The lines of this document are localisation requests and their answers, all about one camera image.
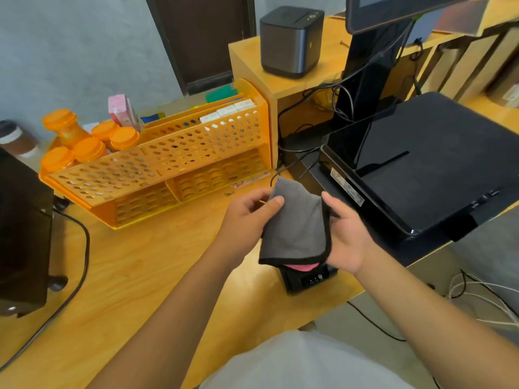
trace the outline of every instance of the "wooden desk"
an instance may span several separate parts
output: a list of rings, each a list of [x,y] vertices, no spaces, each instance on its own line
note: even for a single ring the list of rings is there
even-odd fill
[[[67,213],[92,237],[87,280],[71,304],[6,371],[2,388],[82,388],[135,333],[204,252],[217,233],[231,193],[267,186],[270,178],[227,188],[113,231],[83,209]],[[52,273],[69,276],[61,293],[23,318],[0,318],[0,365],[15,353],[74,289],[81,276],[83,231],[57,216]],[[362,291],[355,278],[336,278],[288,296],[276,268],[259,265],[259,246],[229,277],[183,387],[190,389],[231,357],[296,329]]]
[[[490,0],[483,19],[483,27],[492,27],[519,17],[519,0]],[[436,47],[442,43],[461,37],[461,34],[445,34],[433,32],[424,43],[424,49],[429,50],[427,57],[421,62],[418,78],[424,71]],[[301,79],[288,79],[275,76],[263,71],[260,60],[260,38],[254,37],[229,44],[229,54],[234,78],[245,78],[252,83],[265,97],[269,104],[271,125],[272,163],[277,163],[278,121],[279,111],[287,108],[301,98],[301,91],[311,89],[323,82],[337,80],[348,57],[348,48],[341,41],[350,44],[351,35],[347,33],[343,19],[327,18],[324,20],[321,57],[316,67]],[[404,49],[403,56],[417,52],[418,46],[411,45]],[[283,126],[283,132],[293,132],[303,123],[316,124],[332,117],[331,112],[321,112],[317,117],[307,113],[308,106],[300,106],[297,115],[292,112],[290,125]]]

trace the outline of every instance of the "door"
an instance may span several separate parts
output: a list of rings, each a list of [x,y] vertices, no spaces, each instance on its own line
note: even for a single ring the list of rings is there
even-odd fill
[[[254,0],[147,0],[184,94],[232,79],[227,45],[256,35]]]

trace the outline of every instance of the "orange plastic organizer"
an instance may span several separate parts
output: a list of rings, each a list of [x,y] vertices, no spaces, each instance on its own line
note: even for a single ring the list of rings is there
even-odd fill
[[[132,149],[40,179],[116,229],[270,169],[267,103],[245,80],[235,87],[235,97],[147,125]],[[247,99],[255,106],[199,121]]]

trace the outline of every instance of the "hand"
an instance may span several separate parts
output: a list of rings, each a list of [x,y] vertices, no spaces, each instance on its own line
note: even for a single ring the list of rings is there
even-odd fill
[[[356,275],[377,245],[355,210],[327,192],[322,193],[322,198],[340,217],[330,220],[332,251],[327,262]]]
[[[239,266],[245,255],[256,246],[265,224],[282,208],[285,202],[282,196],[275,196],[267,202],[271,193],[270,187],[259,188],[237,196],[229,204],[210,248],[229,259],[232,269]]]

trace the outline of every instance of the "cup lid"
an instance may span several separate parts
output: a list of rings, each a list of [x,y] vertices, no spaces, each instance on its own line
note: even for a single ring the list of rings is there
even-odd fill
[[[72,151],[76,160],[79,162],[87,162],[99,158],[105,149],[106,146],[103,142],[94,137],[90,137],[79,141]]]
[[[107,140],[110,139],[110,136],[119,128],[120,125],[113,120],[106,120],[99,123],[92,129],[92,135],[94,138],[99,140]]]
[[[48,172],[57,172],[74,162],[74,154],[67,147],[56,147],[42,158],[42,167]]]
[[[110,136],[110,142],[116,149],[133,146],[138,140],[139,132],[133,127],[121,127]]]
[[[68,109],[58,109],[42,117],[43,126],[50,131],[61,130],[76,121],[76,114]]]

